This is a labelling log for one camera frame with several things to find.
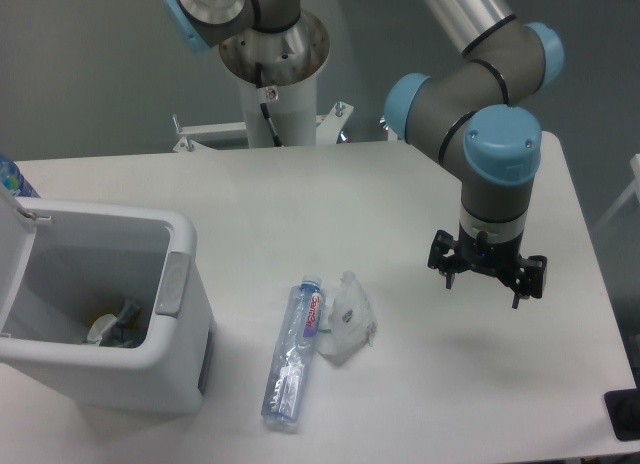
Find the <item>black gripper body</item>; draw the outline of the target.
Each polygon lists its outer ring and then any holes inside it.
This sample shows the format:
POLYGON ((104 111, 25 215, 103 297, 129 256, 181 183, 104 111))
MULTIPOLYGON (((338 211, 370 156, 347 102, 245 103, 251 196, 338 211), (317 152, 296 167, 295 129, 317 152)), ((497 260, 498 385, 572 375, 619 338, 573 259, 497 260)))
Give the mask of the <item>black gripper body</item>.
POLYGON ((523 233, 505 242, 490 242, 488 234, 471 237, 459 228, 458 238, 450 238, 453 262, 448 270, 448 282, 466 271, 494 277, 501 283, 516 283, 523 277, 519 253, 523 233))

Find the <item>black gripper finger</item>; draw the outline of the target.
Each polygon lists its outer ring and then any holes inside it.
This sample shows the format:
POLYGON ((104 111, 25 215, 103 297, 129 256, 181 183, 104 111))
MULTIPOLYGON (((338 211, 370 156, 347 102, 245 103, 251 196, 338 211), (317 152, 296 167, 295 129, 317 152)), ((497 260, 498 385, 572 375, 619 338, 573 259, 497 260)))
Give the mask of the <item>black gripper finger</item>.
POLYGON ((512 308, 517 309, 523 299, 541 299, 546 285, 547 257, 533 255, 528 258, 517 258, 513 284, 514 291, 512 308))
POLYGON ((459 273, 458 242, 444 230, 438 230, 432 241, 427 266, 437 270, 445 278, 445 287, 451 289, 459 273))

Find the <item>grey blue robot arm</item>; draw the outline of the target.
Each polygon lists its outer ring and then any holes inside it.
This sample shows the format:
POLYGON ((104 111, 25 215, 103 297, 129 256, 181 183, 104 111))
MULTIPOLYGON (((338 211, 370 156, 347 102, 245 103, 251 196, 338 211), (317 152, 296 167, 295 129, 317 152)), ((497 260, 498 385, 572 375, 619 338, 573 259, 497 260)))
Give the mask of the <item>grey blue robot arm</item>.
MULTIPOLYGON (((520 252, 542 130, 519 102, 560 73, 564 48, 540 23, 524 24, 504 0, 424 0, 464 64, 436 80, 413 73, 389 91, 384 119, 403 141, 461 184, 456 235, 439 231, 427 264, 447 281, 472 271, 516 300, 540 298, 547 260, 520 252)), ((313 145, 316 98, 305 93, 329 54, 320 20, 301 0, 163 0, 195 52, 217 48, 244 85, 253 147, 313 145)))

